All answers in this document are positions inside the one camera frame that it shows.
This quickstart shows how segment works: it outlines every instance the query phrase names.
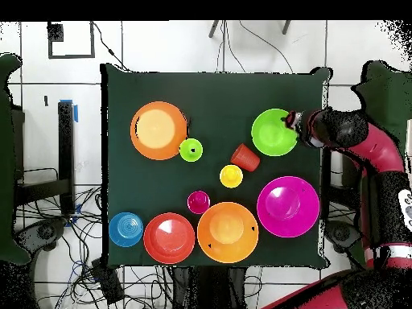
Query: chair leg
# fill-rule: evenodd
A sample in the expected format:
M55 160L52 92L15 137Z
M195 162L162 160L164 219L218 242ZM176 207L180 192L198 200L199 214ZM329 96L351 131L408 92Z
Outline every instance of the chair leg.
M209 32L209 38L212 38L213 35L215 34L215 30L216 30L218 22L219 22L219 20L214 20L213 21L212 28L210 29L210 32Z
M285 22L285 26L283 27L282 33L285 35L287 33L287 29L289 28L291 20L287 20Z

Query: blue bowl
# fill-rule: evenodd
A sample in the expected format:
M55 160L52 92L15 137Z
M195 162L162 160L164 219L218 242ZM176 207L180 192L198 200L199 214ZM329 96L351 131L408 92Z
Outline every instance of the blue bowl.
M137 244L143 235L143 223L139 216L122 212L109 223L109 236L114 244L128 248Z

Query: lime green cup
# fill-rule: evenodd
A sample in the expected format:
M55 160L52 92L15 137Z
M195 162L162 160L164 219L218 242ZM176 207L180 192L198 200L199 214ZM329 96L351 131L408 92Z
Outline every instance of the lime green cup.
M296 145L298 135L286 128L281 121L288 112L282 109L269 109L261 113L252 125L252 140L264 155L281 156L289 153Z
M200 156L202 156L203 147L195 138L188 138L180 143L179 153L184 161L194 163L200 159Z

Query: white tile floor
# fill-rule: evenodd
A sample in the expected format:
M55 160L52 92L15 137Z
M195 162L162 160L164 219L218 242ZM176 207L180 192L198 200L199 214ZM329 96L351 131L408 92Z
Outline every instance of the white tile floor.
M374 21L292 21L286 35L282 34L284 21L242 21L243 25L262 38L274 44L289 60L294 72L308 73L315 67L328 66L333 69L328 104L339 110L360 108L360 102L350 90L350 85L360 81L362 65L368 60L384 60L403 71L410 69L404 52L393 45L380 23ZM87 22L63 22L64 42L54 43L54 54L85 54L90 52ZM134 71L160 72L215 72L216 58L222 41L220 24L213 38L208 37L212 20L170 21L170 22L97 22L104 42L127 68ZM62 99L72 99L79 108L79 121L75 122L75 167L76 192L97 187L101 183L101 89L100 63L118 64L95 35L94 59L50 60L47 57L46 23L0 23L0 53L13 52L21 55L23 66L9 79L9 89L13 102L22 105L26 113L24 130L25 168L58 167L57 161L57 115L56 104ZM230 47L247 72L290 73L285 60L272 47L251 35L237 20L228 21ZM222 52L218 70L222 69ZM241 66L233 58L226 45L225 70L242 72ZM47 96L48 106L43 98ZM338 155L333 155L332 169L341 167ZM27 182L52 179L53 172L27 173ZM339 183L339 176L332 181ZM42 207L50 208L47 202ZM99 213L93 200L85 211ZM18 219L16 229L28 225L31 218ZM101 226L95 225L90 233L101 236ZM67 229L64 236L71 246L72 257L80 259L76 236ZM101 241L88 237L90 259L101 254ZM330 243L325 241L325 255L331 266L319 272L307 268L264 268L262 270L262 291L259 296L247 298L248 309L256 309L300 289L304 284L314 282L319 277L349 268L346 257L336 254ZM134 284L139 278L154 273L151 267L129 267L118 271L128 295L139 297L150 295L150 284L155 278L148 276L143 283ZM36 267L36 294L38 298L60 295L67 287L72 272L72 262L68 256L68 246L59 240L56 249L42 252ZM248 275L260 275L260 267L248 269ZM256 279L248 278L245 292L251 295L258 286ZM153 295L159 295L154 286ZM57 298L40 301L43 309L52 309ZM84 301L90 300L84 293ZM123 309L127 303L118 303ZM98 303L101 309L107 309ZM163 308L164 295L156 300L155 306ZM141 303L130 301L126 309L139 309ZM96 309L94 305L67 303L62 309Z

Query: table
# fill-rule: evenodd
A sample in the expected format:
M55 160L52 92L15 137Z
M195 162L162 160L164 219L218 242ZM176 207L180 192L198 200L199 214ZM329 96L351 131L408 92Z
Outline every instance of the table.
M196 189L206 191L211 204L234 201L254 215L256 200L272 179L295 175L309 182L319 193L320 153L300 142L282 157L268 157L252 143L251 127L260 113L271 108L313 110L321 108L322 87L330 76L327 68L310 74L273 73L137 73L122 72L106 64L108 96L108 218L119 212L138 214L143 224L163 212L185 216L196 230L200 216L191 213L187 196ZM139 108L152 101L176 105L190 118L190 137L199 139L204 153L195 163L179 155L154 161L134 149L130 122ZM229 164L240 143L261 158L258 169L244 171L241 185L223 187L220 169ZM324 268L319 255L319 222L296 238L279 238L259 224L259 242L245 260L234 266L310 266ZM142 240L130 248L109 241L110 266L153 266L158 263L145 251ZM215 266L198 243L191 255L177 266Z

